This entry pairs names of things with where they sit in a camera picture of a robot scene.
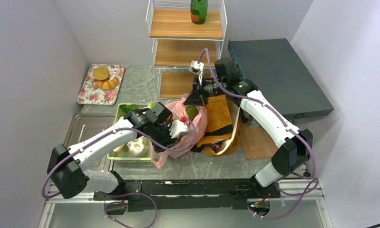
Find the pink plastic bag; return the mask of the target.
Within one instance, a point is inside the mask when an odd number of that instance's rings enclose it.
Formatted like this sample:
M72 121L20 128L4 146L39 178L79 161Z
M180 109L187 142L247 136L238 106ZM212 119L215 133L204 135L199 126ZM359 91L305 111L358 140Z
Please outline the pink plastic bag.
M168 136L175 144L168 146L169 150L152 151L151 161L158 169L163 167L168 157L178 158L189 152L204 136L207 127L206 108L185 105L186 98L187 94L184 94L181 99L165 104L173 115L173 129L168 131Z

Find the green cabbage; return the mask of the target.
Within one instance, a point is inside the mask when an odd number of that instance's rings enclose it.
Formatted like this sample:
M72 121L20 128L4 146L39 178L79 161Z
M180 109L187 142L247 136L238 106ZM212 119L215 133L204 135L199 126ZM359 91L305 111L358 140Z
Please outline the green cabbage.
M150 102L147 104L147 108L152 109L158 102Z

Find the brown paper grocery bag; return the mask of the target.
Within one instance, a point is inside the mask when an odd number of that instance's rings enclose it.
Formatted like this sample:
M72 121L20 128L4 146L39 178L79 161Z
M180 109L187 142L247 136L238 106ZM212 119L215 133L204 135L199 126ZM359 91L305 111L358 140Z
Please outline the brown paper grocery bag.
M191 149L210 157L230 155L242 145L238 133L240 108L225 95L210 97L206 105L207 126Z

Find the green romaine lettuce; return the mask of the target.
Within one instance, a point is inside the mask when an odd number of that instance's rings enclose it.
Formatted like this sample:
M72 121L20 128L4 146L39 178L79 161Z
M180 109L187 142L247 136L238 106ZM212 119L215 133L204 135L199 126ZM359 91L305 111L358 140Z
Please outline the green romaine lettuce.
M129 111L133 110L139 110L139 106L136 104L120 104L117 108L117 116L123 117L125 116Z

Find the white daikon radish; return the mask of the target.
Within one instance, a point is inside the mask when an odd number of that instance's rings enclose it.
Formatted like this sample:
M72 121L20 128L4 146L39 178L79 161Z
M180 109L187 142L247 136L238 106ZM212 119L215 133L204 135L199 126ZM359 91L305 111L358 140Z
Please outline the white daikon radish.
M121 145L121 146L118 146L117 148L115 148L113 150L113 153L122 153L125 151L125 144Z

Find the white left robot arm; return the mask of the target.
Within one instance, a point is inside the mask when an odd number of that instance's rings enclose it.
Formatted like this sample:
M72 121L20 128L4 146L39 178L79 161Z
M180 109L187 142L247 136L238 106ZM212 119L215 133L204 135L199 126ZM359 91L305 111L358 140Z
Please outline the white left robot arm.
M52 181L58 194L70 199L84 191L112 193L123 186L122 178L110 171L94 171L90 167L115 148L141 136L148 138L156 149L165 151L190 131L187 123L173 120L172 113L158 102L153 108L128 111L115 124L78 144L52 149L46 181Z

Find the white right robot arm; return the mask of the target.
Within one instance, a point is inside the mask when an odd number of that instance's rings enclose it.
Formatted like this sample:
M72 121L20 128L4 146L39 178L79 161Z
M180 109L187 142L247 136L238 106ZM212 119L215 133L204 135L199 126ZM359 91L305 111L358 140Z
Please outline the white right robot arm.
M191 62L189 71L196 77L184 104L206 106L210 97L225 94L257 121L278 148L270 163L251 177L258 187L268 187L313 158L312 133L300 130L283 117L252 81L237 75L231 60L222 62L212 79L203 77L203 69L202 62Z

